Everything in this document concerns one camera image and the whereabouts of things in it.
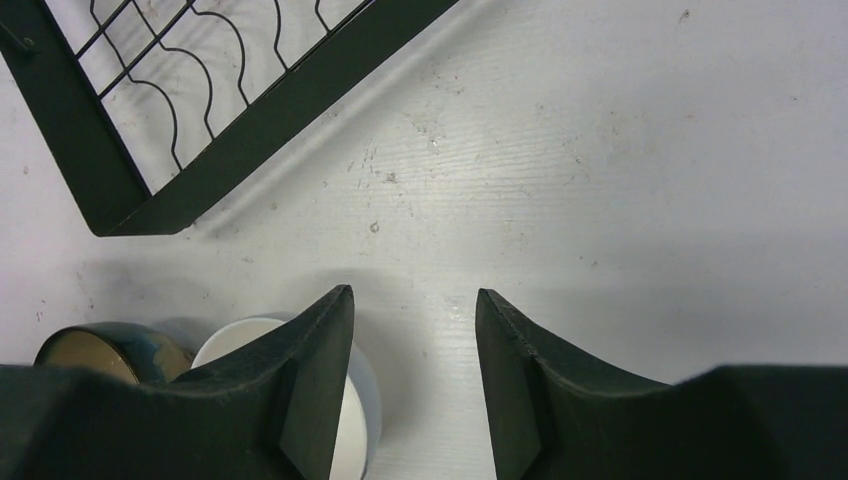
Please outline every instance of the metal rack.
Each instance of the metal rack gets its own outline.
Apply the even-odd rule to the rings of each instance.
[[[98,2],[90,0],[87,14],[96,30],[76,49],[45,0],[0,0],[0,51],[91,230],[101,236],[170,234],[190,225],[457,1],[365,0],[333,25],[321,0],[315,0],[310,21],[319,25],[320,38],[296,58],[281,52],[283,0],[251,2],[276,21],[265,48],[282,72],[252,99],[245,86],[248,54],[242,29],[226,13],[196,0],[170,3],[175,11],[157,13],[159,26],[137,0],[120,0],[106,14],[98,14]],[[115,39],[115,29],[130,17],[149,37],[138,51],[128,53]],[[232,31],[240,57],[233,63],[233,85],[216,84],[215,72],[190,42],[172,38],[192,17],[214,20]],[[119,67],[95,86],[93,74],[102,72],[89,71],[83,63],[104,46]],[[192,121],[181,121],[183,112],[172,91],[139,74],[139,65],[154,52],[181,56],[201,72],[193,92],[203,91],[205,101],[190,112]],[[109,110],[109,99],[122,86],[147,89],[167,108],[167,118],[158,121],[170,126],[165,142],[169,151],[155,160],[161,164],[162,157],[169,157],[173,178],[153,188],[141,156],[128,148],[127,134]],[[221,95],[233,95],[241,110],[216,129],[212,110]],[[195,137],[203,137],[204,143],[186,153],[180,145],[192,129],[200,129]]]

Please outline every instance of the white paper cup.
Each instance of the white paper cup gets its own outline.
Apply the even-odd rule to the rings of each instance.
[[[200,347],[191,368],[223,357],[284,323],[286,322],[282,320],[264,317],[246,318],[231,323],[215,332]],[[374,459],[377,450],[381,415],[377,379],[365,356],[353,345],[345,379],[330,480],[362,478],[366,466]]]

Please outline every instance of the dark green metal frame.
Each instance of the dark green metal frame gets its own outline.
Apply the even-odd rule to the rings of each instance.
[[[173,234],[457,1],[365,1],[155,195],[44,0],[0,0],[0,52],[91,231]]]

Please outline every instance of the white bowl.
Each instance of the white bowl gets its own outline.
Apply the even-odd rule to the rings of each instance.
[[[191,368],[212,360],[256,340],[286,323],[275,318],[246,318],[215,332],[200,347]],[[381,408],[377,380],[362,352],[351,348],[348,375],[345,379],[339,429],[330,480],[358,480],[376,453],[380,439]]]

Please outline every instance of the cylindrical container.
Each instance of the cylindrical container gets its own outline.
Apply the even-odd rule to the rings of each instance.
[[[86,367],[127,383],[170,382],[188,371],[192,355],[167,335],[143,325],[90,323],[50,336],[36,365]]]
[[[256,340],[282,326],[284,321],[275,318],[246,318],[218,330],[200,347],[192,368],[205,365],[212,360]],[[357,480],[366,471],[376,453],[382,425],[380,392],[377,378],[362,352],[352,346],[347,379],[345,380],[339,429],[331,480]]]

